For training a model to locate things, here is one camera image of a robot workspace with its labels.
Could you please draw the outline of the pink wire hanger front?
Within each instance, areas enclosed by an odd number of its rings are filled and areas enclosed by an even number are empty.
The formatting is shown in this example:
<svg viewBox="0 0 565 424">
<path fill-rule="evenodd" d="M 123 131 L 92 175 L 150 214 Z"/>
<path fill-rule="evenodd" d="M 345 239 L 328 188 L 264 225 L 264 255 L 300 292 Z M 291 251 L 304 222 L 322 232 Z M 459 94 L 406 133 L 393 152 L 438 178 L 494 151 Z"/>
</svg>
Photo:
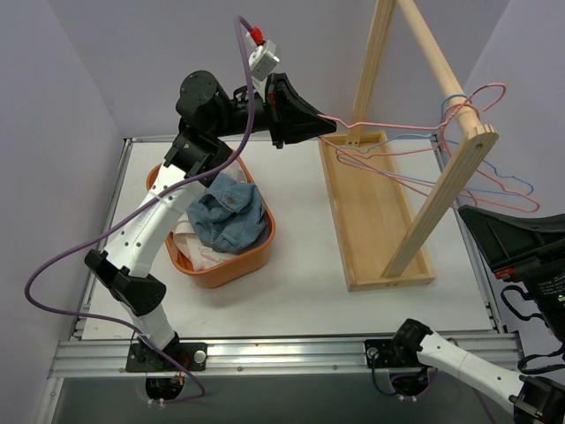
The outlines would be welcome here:
<svg viewBox="0 0 565 424">
<path fill-rule="evenodd" d="M 329 145 L 330 147 L 332 147 L 335 150 L 335 156 L 337 158 L 337 161 L 341 164 L 347 165 L 347 166 L 353 166 L 356 168 L 359 168 L 361 170 L 364 171 L 370 171 L 372 173 L 376 173 L 376 174 L 380 174 L 383 177 L 389 178 L 392 181 L 400 184 L 401 186 L 404 186 L 406 188 L 408 188 L 409 190 L 414 191 L 415 193 L 418 194 L 422 194 L 426 197 L 432 196 L 433 199 L 438 200 L 440 194 L 440 191 L 443 189 L 446 189 L 447 191 L 444 194 L 455 195 L 455 199 L 448 201 L 448 204 L 450 206 L 448 206 L 449 208 L 453 208 L 453 209 L 457 209 L 459 207 L 454 207 L 453 203 L 457 200 L 457 198 L 462 195 L 463 197 L 468 197 L 470 199 L 473 200 L 475 206 L 478 205 L 478 203 L 480 201 L 486 202 L 486 203 L 491 203 L 494 204 L 495 206 L 499 206 L 499 207 L 504 207 L 504 208 L 512 208 L 514 210 L 520 211 L 520 212 L 524 212 L 524 213 L 535 213 L 537 212 L 540 207 L 541 204 L 535 200 L 534 198 L 532 198 L 530 196 L 531 193 L 533 193 L 533 191 L 530 191 L 529 193 L 522 193 L 519 192 L 517 190 L 511 190 L 511 189 L 506 189 L 506 186 L 500 181 L 499 178 L 495 178 L 492 177 L 490 174 L 486 174 L 484 173 L 482 170 L 479 170 L 478 167 L 480 166 L 480 164 L 482 162 L 484 162 L 484 158 L 481 159 L 480 156 L 482 155 L 482 153 L 486 153 L 486 151 L 483 152 L 475 152 L 472 153 L 471 152 L 471 148 L 476 147 L 476 148 L 487 148 L 487 147 L 492 147 L 491 145 L 487 146 L 487 142 L 486 141 L 482 141 L 479 140 L 480 137 L 482 136 L 498 136 L 499 134 L 494 130 L 494 128 L 492 126 L 486 125 L 486 126 L 482 126 L 482 124 L 479 121 L 479 128 L 475 128 L 475 129 L 479 129 L 479 130 L 485 130 L 486 132 L 482 133 L 476 133 L 475 135 L 467 135 L 466 137 L 468 137 L 468 140 L 462 140 L 461 143 L 463 143 L 461 146 L 459 146 L 458 144 L 458 150 L 454 153 L 453 156 L 451 156 L 448 165 L 446 166 L 446 168 L 444 169 L 444 171 L 441 173 L 440 177 L 432 184 L 432 181 L 428 181 L 428 180 L 424 180 L 424 179 L 418 179 L 418 178 L 411 178 L 409 176 L 405 176 L 403 174 L 400 174 L 398 172 L 395 171 L 389 171 L 389 170 L 382 170 L 382 169 L 377 169 L 374 166 L 372 166 L 368 161 L 368 159 L 373 158 L 374 156 L 395 156 L 395 155 L 413 155 L 413 154 L 417 154 L 417 153 L 423 153 L 423 152 L 427 152 L 427 151 L 435 151 L 438 150 L 442 147 L 445 147 L 444 145 L 446 144 L 446 141 L 444 140 L 444 132 L 445 129 L 442 129 L 440 131 L 438 131 L 437 133 L 440 135 L 440 138 L 436 145 L 434 147 L 431 148 L 422 148 L 422 149 L 417 149 L 417 150 L 411 150 L 411 151 L 407 151 L 407 152 L 401 152 L 401 153 L 373 153 L 370 155 L 367 155 L 368 152 L 370 152 L 370 150 L 372 148 L 377 148 L 377 147 L 382 147 L 387 145 L 389 142 L 391 142 L 390 140 L 387 141 L 382 141 L 379 142 L 377 144 L 374 144 L 371 148 L 369 148 L 367 150 L 367 152 L 361 152 L 358 151 L 357 148 L 353 148 L 357 153 L 351 153 L 350 151 L 348 151 L 345 148 L 340 148 L 338 147 L 335 143 L 331 142 L 328 138 L 324 137 L 324 136 L 320 136 L 320 140 L 323 143 L 326 143 L 327 145 Z M 350 159 L 349 161 L 346 160 L 346 162 L 341 161 L 340 162 L 340 157 L 341 156 L 348 156 Z M 532 209 L 526 209 L 526 208 L 519 208 L 517 206 L 513 206 L 510 204 L 503 204 L 503 203 L 499 203 L 496 201 L 489 201 L 489 200 L 485 200 L 485 199 L 479 199 L 477 198 L 473 191 L 477 191 L 477 190 L 472 190 L 470 188 L 468 188 L 466 186 L 467 182 L 469 181 L 469 179 L 473 176 L 473 174 L 475 172 L 478 172 L 479 174 L 483 175 L 483 177 L 486 177 L 488 179 L 490 179 L 491 181 L 493 181 L 494 183 L 497 183 L 498 186 L 500 186 L 500 190 L 499 191 L 485 191 L 480 189 L 480 192 L 488 192 L 490 194 L 502 194 L 505 193 L 506 195 L 514 195 L 514 196 L 518 196 L 521 197 L 523 199 L 526 199 L 527 201 L 533 203 L 535 206 Z M 431 189 L 431 191 L 429 193 L 423 192 L 421 190 L 418 190 L 417 188 L 415 188 L 412 185 L 409 185 L 408 183 L 415 183 L 417 185 L 421 185 L 421 186 L 426 186 L 428 188 Z"/>
</svg>

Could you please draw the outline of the pink wire hanger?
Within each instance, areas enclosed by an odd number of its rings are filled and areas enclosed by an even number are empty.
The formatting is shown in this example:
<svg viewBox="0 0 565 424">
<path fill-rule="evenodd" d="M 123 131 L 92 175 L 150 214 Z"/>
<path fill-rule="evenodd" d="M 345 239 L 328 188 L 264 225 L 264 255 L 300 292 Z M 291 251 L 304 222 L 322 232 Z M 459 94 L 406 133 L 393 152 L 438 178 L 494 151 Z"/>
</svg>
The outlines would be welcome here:
<svg viewBox="0 0 565 424">
<path fill-rule="evenodd" d="M 407 151 L 407 152 L 401 152 L 401 153 L 373 153 L 370 155 L 367 155 L 368 152 L 370 152 L 370 150 L 372 148 L 377 148 L 377 147 L 382 147 L 387 145 L 389 142 L 391 142 L 390 140 L 387 141 L 382 141 L 379 142 L 377 144 L 374 144 L 371 148 L 369 148 L 367 150 L 367 152 L 361 152 L 358 151 L 357 148 L 353 148 L 357 153 L 351 153 L 350 151 L 348 151 L 345 148 L 340 148 L 338 147 L 335 143 L 331 142 L 328 138 L 324 137 L 324 136 L 320 136 L 320 140 L 323 143 L 326 143 L 327 145 L 329 145 L 330 147 L 332 147 L 335 150 L 335 156 L 337 158 L 337 161 L 341 164 L 347 165 L 347 166 L 353 166 L 356 168 L 359 168 L 361 170 L 364 171 L 370 171 L 372 173 L 376 173 L 376 174 L 380 174 L 383 177 L 389 178 L 392 181 L 400 184 L 401 186 L 404 186 L 406 188 L 408 188 L 409 190 L 414 191 L 415 193 L 418 194 L 422 194 L 426 197 L 432 196 L 433 199 L 438 200 L 440 194 L 440 191 L 443 189 L 446 189 L 447 191 L 444 194 L 455 195 L 455 199 L 448 201 L 448 204 L 450 206 L 448 206 L 449 208 L 453 208 L 453 209 L 457 209 L 459 207 L 454 207 L 453 203 L 457 200 L 457 198 L 462 195 L 463 197 L 468 197 L 470 199 L 473 200 L 475 206 L 478 205 L 478 203 L 480 201 L 486 202 L 486 203 L 491 203 L 494 204 L 495 206 L 499 206 L 499 207 L 504 207 L 504 208 L 512 208 L 514 210 L 520 211 L 520 212 L 524 212 L 524 213 L 535 213 L 537 212 L 540 207 L 541 204 L 535 200 L 534 198 L 532 198 L 530 196 L 531 193 L 533 193 L 533 191 L 530 191 L 529 193 L 522 193 L 519 192 L 517 190 L 511 190 L 511 189 L 506 189 L 506 186 L 500 181 L 499 178 L 495 178 L 492 177 L 490 174 L 486 174 L 484 173 L 482 170 L 479 170 L 478 167 L 480 166 L 480 164 L 482 162 L 484 162 L 484 158 L 481 159 L 480 156 L 482 155 L 482 153 L 486 153 L 486 151 L 483 152 L 475 152 L 472 153 L 471 152 L 471 148 L 476 147 L 476 148 L 487 148 L 487 147 L 492 147 L 491 145 L 487 146 L 487 142 L 486 141 L 482 141 L 479 140 L 480 137 L 482 136 L 498 136 L 499 134 L 494 130 L 494 128 L 492 126 L 486 125 L 486 126 L 482 126 L 482 124 L 479 121 L 479 128 L 475 128 L 475 129 L 479 129 L 479 130 L 485 130 L 486 132 L 482 133 L 476 133 L 475 135 L 467 135 L 466 137 L 468 137 L 468 140 L 462 140 L 461 143 L 463 143 L 461 146 L 459 146 L 458 144 L 458 150 L 454 153 L 453 156 L 451 156 L 448 165 L 446 166 L 446 168 L 444 169 L 444 171 L 441 173 L 440 177 L 432 184 L 432 181 L 428 181 L 428 180 L 424 180 L 424 179 L 418 179 L 418 178 L 411 178 L 409 176 L 405 176 L 403 174 L 400 174 L 398 172 L 395 171 L 389 171 L 389 170 L 382 170 L 382 169 L 377 169 L 374 166 L 372 166 L 368 161 L 368 159 L 373 158 L 374 156 L 395 156 L 395 155 L 413 155 L 413 154 L 417 154 L 417 153 L 423 153 L 423 152 L 427 152 L 427 151 L 435 151 L 438 150 L 442 147 L 445 147 L 444 145 L 446 144 L 446 141 L 444 140 L 444 132 L 445 129 L 442 129 L 440 131 L 438 131 L 437 133 L 440 135 L 440 138 L 436 145 L 434 147 L 431 148 L 422 148 L 422 149 L 417 149 L 417 150 L 411 150 L 411 151 Z M 341 161 L 340 162 L 340 157 L 341 156 L 348 156 L 350 159 L 349 161 L 346 160 L 346 162 Z M 488 179 L 490 179 L 491 181 L 493 181 L 494 183 L 497 183 L 498 186 L 500 186 L 500 190 L 499 191 L 485 191 L 480 189 L 480 192 L 488 192 L 490 194 L 502 194 L 505 193 L 506 195 L 514 195 L 514 196 L 518 196 L 521 197 L 523 199 L 526 199 L 527 201 L 533 203 L 535 206 L 532 209 L 526 209 L 526 208 L 519 208 L 517 206 L 513 206 L 510 204 L 503 204 L 503 203 L 499 203 L 496 201 L 489 201 L 489 200 L 485 200 L 485 199 L 479 199 L 477 198 L 473 191 L 477 191 L 477 190 L 472 190 L 470 188 L 468 188 L 466 186 L 467 182 L 469 181 L 469 179 L 473 176 L 473 174 L 475 172 L 478 172 L 479 174 L 483 175 L 483 177 L 486 177 Z M 426 186 L 428 188 L 431 189 L 431 191 L 429 193 L 423 192 L 421 190 L 418 190 L 417 188 L 415 188 L 412 185 L 409 185 L 408 183 L 415 183 L 417 185 L 421 185 L 421 186 Z"/>
<path fill-rule="evenodd" d="M 501 91 L 497 97 L 495 97 L 490 103 L 488 103 L 482 110 L 479 110 L 475 104 L 472 102 L 473 98 L 479 93 L 490 89 L 499 88 Z M 471 113 L 471 117 L 476 118 L 480 121 L 480 113 L 487 112 L 497 103 L 499 103 L 506 95 L 508 91 L 508 86 L 503 82 L 490 82 L 482 85 L 475 89 L 471 94 L 466 95 L 464 93 L 457 93 L 454 95 L 448 95 L 441 104 L 441 121 L 435 126 L 425 126 L 425 125 L 401 125 L 401 124 L 391 124 L 391 123 L 381 123 L 372 121 L 357 121 L 353 123 L 346 123 L 339 117 L 332 117 L 329 115 L 318 114 L 318 117 L 328 119 L 334 123 L 337 123 L 343 128 L 348 130 L 358 128 L 358 127 L 376 127 L 376 128 L 387 128 L 387 129 L 398 129 L 398 130 L 410 130 L 410 131 L 428 131 L 428 132 L 438 132 L 447 126 L 454 120 L 460 117 L 465 117 L 468 113 Z"/>
</svg>

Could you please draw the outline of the white ruffled skirt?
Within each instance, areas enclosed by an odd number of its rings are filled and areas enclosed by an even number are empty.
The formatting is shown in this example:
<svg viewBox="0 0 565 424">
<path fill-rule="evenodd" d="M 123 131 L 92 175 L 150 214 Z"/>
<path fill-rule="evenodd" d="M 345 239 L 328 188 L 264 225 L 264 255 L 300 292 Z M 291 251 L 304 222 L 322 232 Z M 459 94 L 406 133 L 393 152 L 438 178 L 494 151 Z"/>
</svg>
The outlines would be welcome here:
<svg viewBox="0 0 565 424">
<path fill-rule="evenodd" d="M 221 173 L 230 176 L 237 182 L 247 183 L 247 178 L 238 162 L 232 163 Z M 190 224 L 187 210 L 178 220 L 173 230 L 173 240 L 181 253 L 191 260 L 192 267 L 196 271 L 210 269 L 236 255 L 216 252 L 213 248 L 202 244 Z"/>
</svg>

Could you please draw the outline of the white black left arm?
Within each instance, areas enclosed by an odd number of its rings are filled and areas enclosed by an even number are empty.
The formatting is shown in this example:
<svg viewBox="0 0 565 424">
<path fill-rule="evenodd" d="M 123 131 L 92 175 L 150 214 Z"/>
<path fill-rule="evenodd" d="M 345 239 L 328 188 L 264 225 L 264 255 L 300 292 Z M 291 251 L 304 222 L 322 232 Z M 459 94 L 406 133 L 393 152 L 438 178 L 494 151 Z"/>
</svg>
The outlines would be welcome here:
<svg viewBox="0 0 565 424">
<path fill-rule="evenodd" d="M 165 284 L 150 273 L 154 258 L 191 201 L 211 186 L 216 167 L 232 149 L 222 137 L 267 131 L 277 148 L 333 133 L 335 122 L 305 101 L 284 73 L 267 76 L 259 91 L 242 86 L 228 96 L 207 71 L 189 74 L 176 105 L 179 133 L 164 156 L 152 188 L 130 220 L 85 264 L 120 302 L 148 345 L 146 358 L 158 370 L 177 363 L 178 336 L 162 307 Z"/>
</svg>

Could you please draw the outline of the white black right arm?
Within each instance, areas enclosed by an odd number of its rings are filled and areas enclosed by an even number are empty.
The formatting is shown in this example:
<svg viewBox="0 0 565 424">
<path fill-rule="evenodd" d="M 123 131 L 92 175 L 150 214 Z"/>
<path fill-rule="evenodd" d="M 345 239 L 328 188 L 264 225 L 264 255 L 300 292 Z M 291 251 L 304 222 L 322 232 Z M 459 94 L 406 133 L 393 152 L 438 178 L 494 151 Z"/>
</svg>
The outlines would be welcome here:
<svg viewBox="0 0 565 424">
<path fill-rule="evenodd" d="M 518 289 L 538 308 L 555 338 L 564 340 L 564 216 L 506 216 L 465 205 L 458 209 L 494 276 Z M 392 339 L 397 361 L 436 368 L 486 395 L 516 423 L 562 423 L 564 387 L 547 374 L 564 366 L 529 368 L 524 357 L 515 371 L 452 344 L 425 324 L 406 320 Z"/>
</svg>

